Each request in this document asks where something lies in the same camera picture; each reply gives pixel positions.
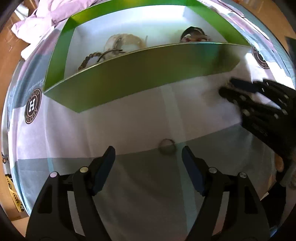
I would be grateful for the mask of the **right hand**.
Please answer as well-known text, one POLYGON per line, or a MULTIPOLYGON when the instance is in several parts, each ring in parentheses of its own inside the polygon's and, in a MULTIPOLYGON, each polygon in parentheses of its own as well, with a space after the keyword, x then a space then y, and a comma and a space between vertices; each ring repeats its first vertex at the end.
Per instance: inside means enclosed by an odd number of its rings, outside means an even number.
POLYGON ((278 172, 283 171, 283 169, 284 169, 283 159, 278 154, 274 155, 274 165, 275 165, 275 168, 278 172))

